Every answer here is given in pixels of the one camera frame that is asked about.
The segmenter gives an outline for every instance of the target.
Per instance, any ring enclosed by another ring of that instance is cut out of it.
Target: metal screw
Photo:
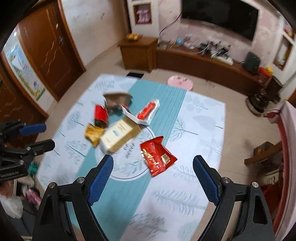
[[[48,184],[48,187],[49,188],[53,188],[55,186],[55,183],[50,183],[50,184]]]
[[[83,183],[83,182],[84,182],[84,177],[79,177],[79,178],[77,179],[77,182],[78,182],[78,183]]]
[[[257,182],[252,182],[252,186],[257,188],[257,187],[259,187],[259,184]]]
[[[224,183],[230,183],[230,179],[229,179],[228,177],[223,177],[223,178],[222,178],[222,181],[223,181]]]

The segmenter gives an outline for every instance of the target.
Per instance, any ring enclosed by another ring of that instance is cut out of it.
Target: table
[[[118,46],[125,69],[138,69],[151,72],[154,68],[154,51],[157,38],[140,38],[138,41],[121,40]]]
[[[93,119],[94,105],[103,104],[102,94],[126,91],[132,96],[130,110],[139,112],[152,98],[160,107],[148,128],[112,154],[114,169],[100,200],[92,206],[110,241],[189,241],[208,200],[192,168],[194,156],[202,155],[218,169],[224,139],[225,104],[180,88],[132,77],[101,75],[76,102],[53,140],[54,151],[46,153],[38,179],[46,188],[85,176],[98,165],[104,153],[83,136]],[[123,117],[114,112],[110,124]],[[151,178],[139,144],[153,136],[164,136],[163,144],[178,160],[164,173]],[[77,225],[73,207],[71,221]]]

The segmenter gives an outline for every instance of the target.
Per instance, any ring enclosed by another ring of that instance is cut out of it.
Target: door handle
[[[63,42],[63,38],[60,36],[59,37],[59,44],[61,44]]]

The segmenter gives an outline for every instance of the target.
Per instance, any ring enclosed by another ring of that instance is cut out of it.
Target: electrical cable
[[[161,42],[162,40],[161,40],[161,33],[165,30],[165,29],[167,29],[168,27],[170,27],[171,25],[173,25],[175,22],[177,22],[177,20],[179,19],[179,17],[181,16],[181,14],[182,14],[182,12],[179,14],[179,16],[176,18],[176,20],[175,21],[173,21],[172,23],[170,23],[169,25],[167,25],[166,27],[164,27],[164,29],[163,30],[161,30],[160,31],[160,33],[159,33],[159,41]]]
[[[205,49],[203,49],[202,51],[196,52],[196,53],[192,53],[192,52],[188,52],[188,51],[184,51],[184,50],[180,50],[180,49],[173,49],[173,51],[175,52],[180,52],[180,53],[185,53],[185,54],[189,54],[189,55],[196,55],[196,54],[200,54],[203,51],[205,51],[209,46],[211,45],[211,43],[208,44],[207,47],[205,47]]]

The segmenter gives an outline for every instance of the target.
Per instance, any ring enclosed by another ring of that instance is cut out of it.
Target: black tv screen
[[[241,0],[183,0],[182,18],[218,25],[252,41],[258,9]]]

